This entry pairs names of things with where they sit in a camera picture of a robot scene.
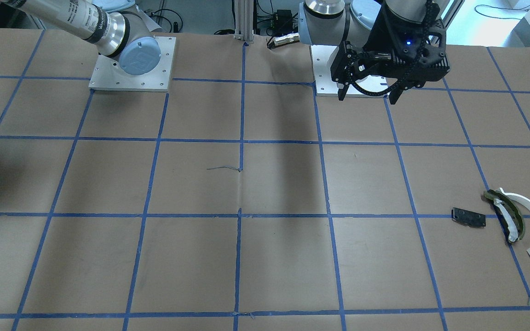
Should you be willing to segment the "black flat bracket plate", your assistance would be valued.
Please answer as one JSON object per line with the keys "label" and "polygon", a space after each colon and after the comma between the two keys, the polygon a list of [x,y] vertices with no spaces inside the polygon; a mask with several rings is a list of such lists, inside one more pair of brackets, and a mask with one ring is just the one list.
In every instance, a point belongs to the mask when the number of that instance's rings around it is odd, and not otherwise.
{"label": "black flat bracket plate", "polygon": [[451,218],[454,222],[471,228],[484,228],[486,226],[486,216],[484,214],[459,209],[458,207],[453,207],[451,209]]}

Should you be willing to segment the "green curved padded part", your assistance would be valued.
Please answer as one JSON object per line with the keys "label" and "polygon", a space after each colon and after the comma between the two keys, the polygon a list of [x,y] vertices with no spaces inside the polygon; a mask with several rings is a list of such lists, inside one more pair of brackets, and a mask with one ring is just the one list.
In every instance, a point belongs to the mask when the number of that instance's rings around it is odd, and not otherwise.
{"label": "green curved padded part", "polygon": [[486,190],[483,196],[492,204],[496,215],[504,225],[507,243],[513,245],[524,238],[524,219],[514,201],[509,195],[499,190]]}

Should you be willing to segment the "aluminium centre post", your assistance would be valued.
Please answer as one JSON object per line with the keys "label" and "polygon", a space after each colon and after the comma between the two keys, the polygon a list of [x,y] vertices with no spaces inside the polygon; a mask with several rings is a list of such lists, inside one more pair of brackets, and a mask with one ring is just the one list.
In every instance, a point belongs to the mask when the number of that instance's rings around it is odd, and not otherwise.
{"label": "aluminium centre post", "polygon": [[245,43],[254,42],[254,0],[234,0],[234,38]]}

